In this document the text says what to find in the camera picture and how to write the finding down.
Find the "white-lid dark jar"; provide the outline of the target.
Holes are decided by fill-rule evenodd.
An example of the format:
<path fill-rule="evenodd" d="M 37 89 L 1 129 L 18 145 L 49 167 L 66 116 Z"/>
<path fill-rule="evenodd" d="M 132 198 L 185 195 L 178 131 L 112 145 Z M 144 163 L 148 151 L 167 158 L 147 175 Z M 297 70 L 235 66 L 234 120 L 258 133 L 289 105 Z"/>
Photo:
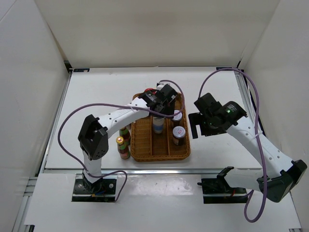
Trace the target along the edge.
<path fill-rule="evenodd" d="M 185 128 L 182 126 L 176 126 L 172 130 L 173 142 L 175 145 L 183 145 L 185 140 Z"/>
<path fill-rule="evenodd" d="M 181 123 L 182 118 L 183 118 L 183 114 L 179 110 L 174 110 L 174 114 L 175 114 L 175 116 L 171 119 L 171 124 L 172 124 L 173 128 L 180 126 L 180 123 Z"/>

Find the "silver-lid bead jar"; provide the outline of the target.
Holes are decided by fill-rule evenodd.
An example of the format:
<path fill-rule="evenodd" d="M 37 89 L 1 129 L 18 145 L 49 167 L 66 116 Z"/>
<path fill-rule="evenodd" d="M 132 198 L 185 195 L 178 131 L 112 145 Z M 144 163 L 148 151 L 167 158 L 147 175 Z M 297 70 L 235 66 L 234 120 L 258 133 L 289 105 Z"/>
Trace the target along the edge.
<path fill-rule="evenodd" d="M 163 117 L 152 117 L 152 129 L 154 133 L 161 134 L 164 129 L 165 119 Z"/>

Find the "red-lid sauce jar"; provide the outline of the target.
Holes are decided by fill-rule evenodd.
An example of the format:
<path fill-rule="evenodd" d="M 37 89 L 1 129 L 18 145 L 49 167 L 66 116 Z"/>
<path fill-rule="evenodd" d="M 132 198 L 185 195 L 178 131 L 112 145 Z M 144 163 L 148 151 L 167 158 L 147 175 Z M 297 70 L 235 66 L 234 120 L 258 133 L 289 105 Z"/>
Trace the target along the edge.
<path fill-rule="evenodd" d="M 155 94 L 156 90 L 153 89 L 153 88 L 147 88 L 145 89 L 144 93 L 152 93 L 152 94 Z"/>

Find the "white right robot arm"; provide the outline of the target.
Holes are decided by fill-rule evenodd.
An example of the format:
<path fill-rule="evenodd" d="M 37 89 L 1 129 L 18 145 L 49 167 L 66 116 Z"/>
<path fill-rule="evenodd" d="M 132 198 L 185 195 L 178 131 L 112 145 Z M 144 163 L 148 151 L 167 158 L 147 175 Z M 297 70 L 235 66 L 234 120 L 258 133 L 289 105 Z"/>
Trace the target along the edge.
<path fill-rule="evenodd" d="M 280 202 L 298 184 L 307 165 L 303 160 L 292 160 L 277 149 L 263 134 L 255 132 L 254 123 L 246 111 L 234 101 L 221 105 L 207 93 L 195 102 L 197 113 L 189 114 L 192 137 L 196 139 L 197 126 L 201 135 L 228 133 L 240 142 L 261 164 L 258 171 L 228 166 L 217 174 L 215 187 L 222 193 L 234 188 L 266 192 L 272 202 Z"/>

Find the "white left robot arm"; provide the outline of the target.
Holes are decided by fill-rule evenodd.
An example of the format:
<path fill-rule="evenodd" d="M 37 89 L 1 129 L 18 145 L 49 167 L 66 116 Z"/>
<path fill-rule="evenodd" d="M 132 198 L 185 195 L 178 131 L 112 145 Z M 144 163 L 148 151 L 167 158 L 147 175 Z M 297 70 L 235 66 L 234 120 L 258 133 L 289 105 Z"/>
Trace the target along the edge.
<path fill-rule="evenodd" d="M 178 93 L 169 84 L 159 84 L 135 97 L 124 108 L 111 113 L 85 118 L 78 140 L 84 156 L 83 185 L 90 193 L 102 187 L 101 159 L 109 150 L 109 138 L 125 126 L 150 115 L 164 118 L 174 114 Z"/>

